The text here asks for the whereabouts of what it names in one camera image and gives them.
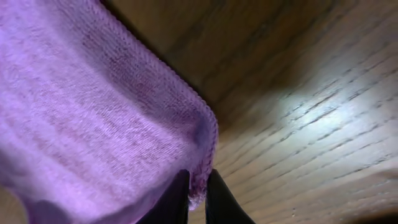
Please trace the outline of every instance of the terry cloth texture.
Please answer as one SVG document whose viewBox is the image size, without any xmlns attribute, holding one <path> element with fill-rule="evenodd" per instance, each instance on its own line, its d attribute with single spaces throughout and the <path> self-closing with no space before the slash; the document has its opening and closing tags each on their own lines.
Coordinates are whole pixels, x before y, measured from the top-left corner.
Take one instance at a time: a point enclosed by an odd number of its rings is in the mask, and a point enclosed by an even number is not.
<svg viewBox="0 0 398 224">
<path fill-rule="evenodd" d="M 0 1 L 0 183 L 31 223 L 134 223 L 182 169 L 194 208 L 217 132 L 99 1 Z"/>
</svg>

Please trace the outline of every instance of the wooden surface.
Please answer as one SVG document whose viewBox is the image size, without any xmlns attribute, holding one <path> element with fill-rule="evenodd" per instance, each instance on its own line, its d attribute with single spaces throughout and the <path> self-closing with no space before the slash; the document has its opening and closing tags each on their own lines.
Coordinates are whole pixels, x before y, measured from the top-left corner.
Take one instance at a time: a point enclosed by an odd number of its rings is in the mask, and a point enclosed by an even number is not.
<svg viewBox="0 0 398 224">
<path fill-rule="evenodd" d="M 215 111 L 215 168 L 256 223 L 398 212 L 397 0 L 112 2 Z"/>
</svg>

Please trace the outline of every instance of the wood grain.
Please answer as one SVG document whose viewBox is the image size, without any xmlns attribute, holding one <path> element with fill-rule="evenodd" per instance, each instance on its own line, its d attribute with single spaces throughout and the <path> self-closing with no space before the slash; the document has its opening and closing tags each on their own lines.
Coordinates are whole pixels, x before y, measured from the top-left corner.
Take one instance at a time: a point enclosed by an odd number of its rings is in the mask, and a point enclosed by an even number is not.
<svg viewBox="0 0 398 224">
<path fill-rule="evenodd" d="M 398 212 L 398 1 L 109 7 L 213 108 L 215 168 L 256 223 Z"/>
</svg>

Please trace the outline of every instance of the washcloth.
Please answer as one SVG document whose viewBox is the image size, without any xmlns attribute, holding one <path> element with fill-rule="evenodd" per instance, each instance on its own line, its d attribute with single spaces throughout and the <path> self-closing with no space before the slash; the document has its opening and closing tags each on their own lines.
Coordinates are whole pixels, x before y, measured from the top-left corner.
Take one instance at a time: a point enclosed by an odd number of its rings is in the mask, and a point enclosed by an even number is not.
<svg viewBox="0 0 398 224">
<path fill-rule="evenodd" d="M 0 0 L 0 184 L 30 222 L 135 223 L 217 139 L 206 103 L 98 0 Z"/>
</svg>

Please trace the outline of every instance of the cloth fold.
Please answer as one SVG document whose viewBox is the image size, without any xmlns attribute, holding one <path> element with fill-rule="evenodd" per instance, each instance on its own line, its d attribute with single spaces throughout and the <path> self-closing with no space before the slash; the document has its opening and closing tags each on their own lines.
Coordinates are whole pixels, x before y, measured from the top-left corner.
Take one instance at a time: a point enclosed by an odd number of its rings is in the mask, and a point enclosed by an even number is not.
<svg viewBox="0 0 398 224">
<path fill-rule="evenodd" d="M 0 2 L 0 184 L 32 223 L 136 222 L 179 170 L 204 198 L 206 103 L 99 2 Z"/>
</svg>

